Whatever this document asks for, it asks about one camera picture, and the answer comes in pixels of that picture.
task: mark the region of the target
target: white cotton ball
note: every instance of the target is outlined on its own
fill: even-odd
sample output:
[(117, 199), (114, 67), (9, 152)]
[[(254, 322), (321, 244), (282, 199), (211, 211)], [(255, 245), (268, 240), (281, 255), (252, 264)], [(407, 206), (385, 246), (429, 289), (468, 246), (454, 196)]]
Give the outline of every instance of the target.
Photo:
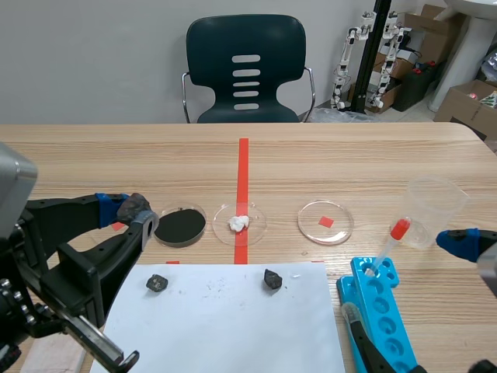
[(229, 220), (228, 224), (230, 225), (230, 229), (232, 231), (241, 232), (244, 227), (245, 228), (249, 227), (249, 222), (250, 222), (249, 217), (246, 215), (242, 215), (242, 216), (234, 216)]

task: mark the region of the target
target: white sink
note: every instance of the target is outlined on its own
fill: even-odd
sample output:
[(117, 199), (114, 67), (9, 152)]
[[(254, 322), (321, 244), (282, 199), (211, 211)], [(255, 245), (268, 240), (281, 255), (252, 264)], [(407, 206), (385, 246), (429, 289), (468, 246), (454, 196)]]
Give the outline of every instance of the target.
[(449, 6), (436, 19), (449, 18), (455, 12), (470, 16), (466, 35), (450, 62), (428, 107), (438, 111), (450, 87), (474, 79), (497, 32), (497, 0), (444, 0)]
[(483, 19), (497, 19), (497, 1), (495, 0), (445, 0), (459, 13)]

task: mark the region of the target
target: black chair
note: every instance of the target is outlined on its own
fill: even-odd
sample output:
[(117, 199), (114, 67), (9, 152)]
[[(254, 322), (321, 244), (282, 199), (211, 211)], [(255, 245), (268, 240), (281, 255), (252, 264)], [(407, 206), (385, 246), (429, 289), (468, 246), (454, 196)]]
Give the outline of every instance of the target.
[(185, 79), (212, 88), (214, 105), (198, 123), (298, 122), (298, 116), (276, 99), (280, 85), (309, 72), (312, 104), (315, 87), (312, 70), (305, 63), (305, 32), (290, 16), (240, 15), (198, 19), (186, 34), (189, 72), (182, 76), (183, 109)]

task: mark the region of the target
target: black pole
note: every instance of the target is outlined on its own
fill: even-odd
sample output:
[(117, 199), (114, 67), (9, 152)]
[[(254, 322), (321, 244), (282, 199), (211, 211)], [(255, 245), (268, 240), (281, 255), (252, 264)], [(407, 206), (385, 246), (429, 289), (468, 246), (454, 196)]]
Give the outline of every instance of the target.
[(364, 113), (367, 86), (370, 84), (374, 60), (376, 59), (376, 54), (380, 47), (388, 12), (390, 12), (390, 5), (391, 0), (376, 0), (374, 3), (376, 19), (374, 20), (373, 31), (371, 31), (366, 40), (363, 57), (360, 60), (359, 74), (357, 74), (356, 89), (354, 90), (350, 111)]

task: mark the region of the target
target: dropper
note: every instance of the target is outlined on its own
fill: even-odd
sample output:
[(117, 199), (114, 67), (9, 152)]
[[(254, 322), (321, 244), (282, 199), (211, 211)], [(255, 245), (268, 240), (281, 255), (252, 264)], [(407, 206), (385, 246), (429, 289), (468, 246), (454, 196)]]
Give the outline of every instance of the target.
[(380, 265), (383, 263), (383, 260), (387, 257), (390, 251), (398, 244), (398, 242), (402, 239), (402, 237), (404, 237), (405, 233), (408, 231), (410, 226), (411, 226), (410, 218), (402, 218), (397, 221), (395, 227), (393, 227), (393, 229), (391, 230), (390, 235), (388, 235), (385, 247), (377, 255), (376, 259), (374, 260), (373, 266), (367, 269), (366, 271), (367, 276), (370, 277), (375, 276), (376, 272), (378, 271), (378, 268), (380, 268)]

